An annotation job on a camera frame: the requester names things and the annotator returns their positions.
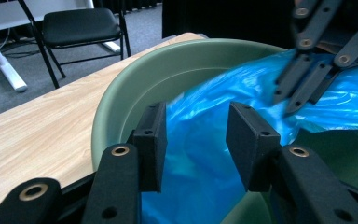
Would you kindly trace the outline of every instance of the wooden table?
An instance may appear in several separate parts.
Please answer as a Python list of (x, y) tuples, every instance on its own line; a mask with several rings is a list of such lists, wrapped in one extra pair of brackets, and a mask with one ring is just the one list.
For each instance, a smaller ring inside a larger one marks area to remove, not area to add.
[(108, 85), (146, 53), (193, 39), (202, 37), (179, 35), (0, 114), (0, 202), (35, 177), (52, 177), (65, 187), (91, 174), (92, 122)]

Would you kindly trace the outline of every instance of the blue plastic bag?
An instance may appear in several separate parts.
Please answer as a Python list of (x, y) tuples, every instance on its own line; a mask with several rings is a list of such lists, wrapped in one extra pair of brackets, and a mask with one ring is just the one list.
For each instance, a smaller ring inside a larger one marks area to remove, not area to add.
[(245, 190), (226, 145), (231, 101), (250, 105), (281, 135), (299, 129), (358, 129), (358, 68), (345, 71), (316, 105), (284, 118), (272, 105), (274, 80), (293, 57), (288, 50), (245, 63), (184, 92), (167, 107), (168, 147), (162, 193), (143, 194), (143, 223), (219, 223)]

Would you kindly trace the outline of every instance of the chair seat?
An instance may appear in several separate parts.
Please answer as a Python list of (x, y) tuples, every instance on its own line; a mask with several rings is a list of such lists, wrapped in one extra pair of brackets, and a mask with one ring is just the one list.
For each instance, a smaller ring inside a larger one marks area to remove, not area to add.
[(43, 20), (46, 45), (53, 49), (120, 38), (120, 27), (106, 8), (89, 8), (52, 12)]

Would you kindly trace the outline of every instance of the black chair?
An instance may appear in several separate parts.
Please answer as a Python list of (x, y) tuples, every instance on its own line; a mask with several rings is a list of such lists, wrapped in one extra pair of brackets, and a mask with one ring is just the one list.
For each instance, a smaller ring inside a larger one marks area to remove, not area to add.
[(30, 20), (32, 32), (43, 59), (48, 68), (48, 72), (53, 81), (54, 87), (58, 89), (57, 78), (51, 67), (51, 63), (46, 54), (48, 50), (52, 61), (57, 65), (62, 77), (66, 77), (61, 65), (68, 63), (80, 63), (88, 60), (101, 59), (106, 57), (118, 56), (117, 53), (100, 57), (87, 58), (77, 61), (59, 63), (54, 56), (52, 49), (67, 49), (72, 47), (99, 44), (109, 41), (120, 40), (120, 57), (124, 58), (123, 38), (126, 42), (128, 57), (131, 56), (130, 41), (127, 33), (127, 25), (124, 18), (123, 0), (118, 0), (118, 22), (113, 12), (108, 8), (87, 8), (51, 12), (43, 19), (42, 31), (36, 26), (36, 21), (24, 0), (18, 0), (23, 11)]

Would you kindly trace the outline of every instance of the white table leg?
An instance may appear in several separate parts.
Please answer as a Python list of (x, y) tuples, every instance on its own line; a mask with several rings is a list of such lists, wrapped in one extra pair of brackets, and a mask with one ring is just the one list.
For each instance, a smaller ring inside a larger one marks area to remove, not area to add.
[(15, 91), (22, 92), (27, 90), (27, 84), (22, 80), (19, 74), (14, 70), (8, 60), (0, 52), (0, 69), (7, 78)]

